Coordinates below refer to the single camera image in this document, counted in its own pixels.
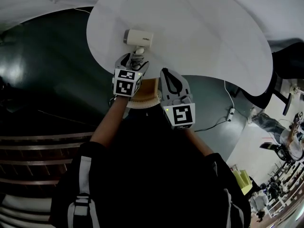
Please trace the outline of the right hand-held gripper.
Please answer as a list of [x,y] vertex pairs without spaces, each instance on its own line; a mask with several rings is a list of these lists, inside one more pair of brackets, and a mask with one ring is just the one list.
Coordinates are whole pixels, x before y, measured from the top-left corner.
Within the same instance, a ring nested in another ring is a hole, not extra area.
[[173,130],[189,129],[195,124],[195,103],[188,81],[176,71],[163,68],[160,73],[165,118]]

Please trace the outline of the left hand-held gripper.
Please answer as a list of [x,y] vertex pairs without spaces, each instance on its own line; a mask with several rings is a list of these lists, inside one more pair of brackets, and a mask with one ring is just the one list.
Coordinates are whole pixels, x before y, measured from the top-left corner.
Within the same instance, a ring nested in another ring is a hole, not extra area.
[[144,62],[139,71],[128,69],[130,53],[122,55],[115,62],[114,77],[112,80],[113,94],[120,96],[134,96],[138,91],[143,76],[149,68],[150,62]]

